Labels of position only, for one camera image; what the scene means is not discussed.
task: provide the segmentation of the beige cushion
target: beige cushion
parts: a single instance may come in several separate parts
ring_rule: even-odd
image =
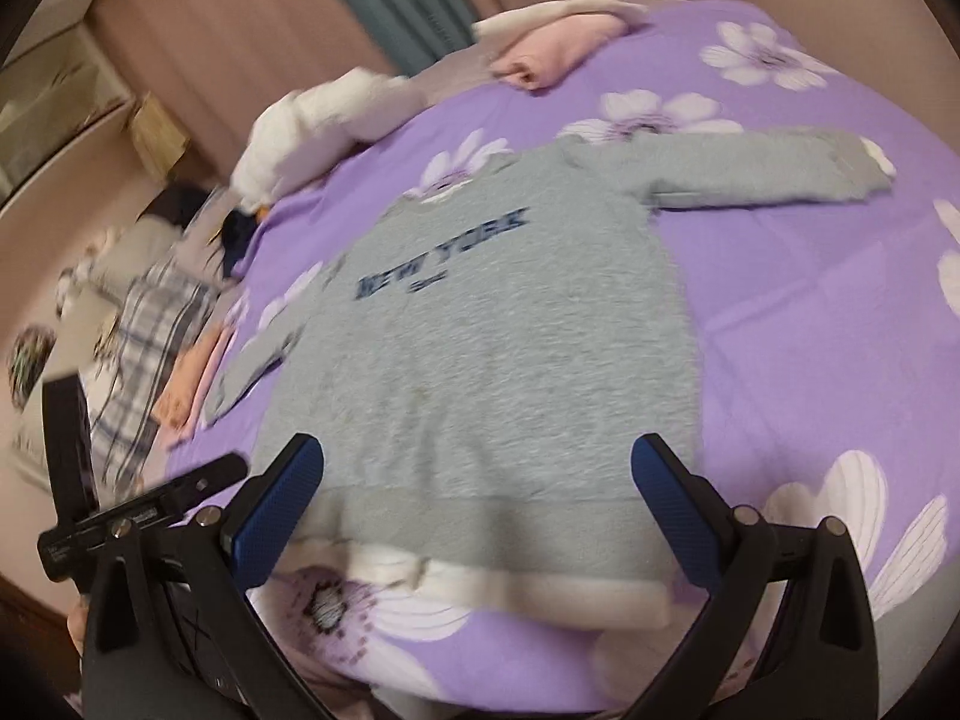
[[[237,207],[240,196],[228,187],[215,189],[184,231],[184,237],[173,247],[173,261],[178,269],[198,281],[219,290],[232,283],[224,279],[224,247],[220,228],[227,214]]]
[[[156,265],[181,238],[181,230],[167,220],[146,215],[97,261],[90,282],[117,305],[123,305],[130,285],[137,276]]]
[[[30,393],[27,405],[13,434],[13,448],[21,460],[29,460],[33,468],[46,479],[46,452],[43,443],[43,408],[41,383],[73,373],[93,359],[93,351],[106,324],[116,319],[119,310],[96,290],[85,287],[80,291],[73,309],[64,318],[56,332],[54,350],[40,376],[40,382]]]

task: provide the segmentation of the gray sweatshirt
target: gray sweatshirt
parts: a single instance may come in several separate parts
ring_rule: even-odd
[[[326,471],[295,538],[459,565],[668,581],[630,476],[661,433],[696,466],[697,346],[658,208],[864,199],[889,181],[824,130],[564,138],[402,197],[221,370],[213,420],[286,359],[251,466],[295,432]]]

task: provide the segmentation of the purple bed sheet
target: purple bed sheet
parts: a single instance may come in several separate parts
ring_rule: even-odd
[[[224,361],[301,274],[348,247],[397,196],[470,172],[498,149],[539,146],[573,122],[594,139],[638,128],[840,127],[880,145],[896,168],[894,191],[866,204],[656,222],[702,352],[704,474],[728,501],[772,519],[843,517],[882,617],[957,552],[947,514],[960,496],[960,160],[895,105],[800,53],[750,5],[659,11],[549,92],[493,84],[458,95],[343,162],[323,188],[282,200],[240,266],[241,319]],[[179,447],[169,474],[250,451],[277,375]],[[321,568],[268,587],[274,635],[318,661],[428,698],[517,712],[621,706],[696,608],[679,591],[670,630],[578,631]]]

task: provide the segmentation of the plaid fabric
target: plaid fabric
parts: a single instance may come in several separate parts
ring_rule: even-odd
[[[176,269],[155,265],[131,284],[117,320],[120,381],[90,426],[98,487],[128,497],[157,437],[150,409],[166,386],[176,353],[197,341],[217,290]]]

